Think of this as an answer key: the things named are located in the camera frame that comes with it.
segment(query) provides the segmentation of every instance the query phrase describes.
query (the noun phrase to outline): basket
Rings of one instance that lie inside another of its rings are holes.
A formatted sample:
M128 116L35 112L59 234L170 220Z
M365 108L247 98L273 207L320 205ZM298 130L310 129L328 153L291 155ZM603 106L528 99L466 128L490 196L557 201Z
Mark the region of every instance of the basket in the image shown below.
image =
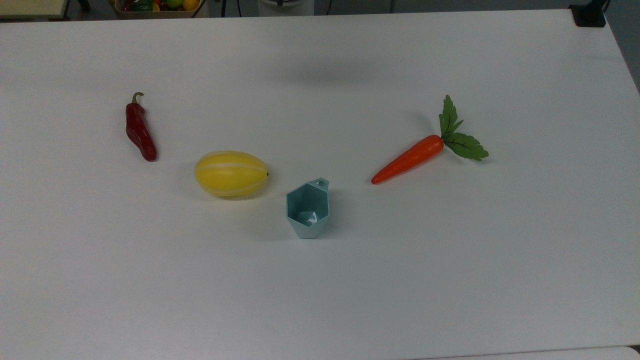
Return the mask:
M122 1L116 0L113 11L116 13L118 19L133 20L133 19L188 19L190 17L209 17L209 8L204 6L206 0L200 0L200 5L195 10L190 12L123 12Z

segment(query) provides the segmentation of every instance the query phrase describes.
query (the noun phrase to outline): orange carrot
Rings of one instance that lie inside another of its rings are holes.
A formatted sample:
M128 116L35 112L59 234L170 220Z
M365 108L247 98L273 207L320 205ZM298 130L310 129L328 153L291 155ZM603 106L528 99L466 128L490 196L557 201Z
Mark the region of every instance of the orange carrot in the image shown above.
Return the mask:
M373 179L371 179L371 183L379 184L396 175L409 171L437 154L440 154L443 148L444 143L438 135L429 135L380 170Z

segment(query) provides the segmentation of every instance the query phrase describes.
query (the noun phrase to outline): light blue cup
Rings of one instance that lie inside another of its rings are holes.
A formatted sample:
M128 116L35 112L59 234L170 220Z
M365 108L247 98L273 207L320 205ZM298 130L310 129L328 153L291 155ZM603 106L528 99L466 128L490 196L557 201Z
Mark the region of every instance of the light blue cup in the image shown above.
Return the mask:
M287 220L301 239L317 238L330 215L329 182L322 177L287 194Z

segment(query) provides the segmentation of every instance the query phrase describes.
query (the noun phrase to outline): green leaf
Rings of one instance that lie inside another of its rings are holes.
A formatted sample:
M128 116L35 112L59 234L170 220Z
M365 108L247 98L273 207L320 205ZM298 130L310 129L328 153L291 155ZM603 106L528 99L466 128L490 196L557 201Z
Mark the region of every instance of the green leaf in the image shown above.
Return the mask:
M449 133L442 137L444 144L453 150L456 155L465 159L482 161L489 153L480 145L473 136L461 133Z
M453 131L462 124L462 120L456 123L456 120L458 119L458 112L456 111L456 107L453 106L453 101L451 101L451 98L448 95L444 98L442 114L438 117L440 118L440 132L442 137L449 133L453 133Z

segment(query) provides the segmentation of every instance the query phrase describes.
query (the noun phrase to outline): orange fruit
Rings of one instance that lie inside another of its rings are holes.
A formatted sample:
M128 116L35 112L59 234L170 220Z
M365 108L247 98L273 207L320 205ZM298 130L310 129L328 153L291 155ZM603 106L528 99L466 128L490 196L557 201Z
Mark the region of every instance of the orange fruit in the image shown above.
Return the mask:
M200 0L184 0L182 3L182 7L186 12L192 12L196 10L200 6Z

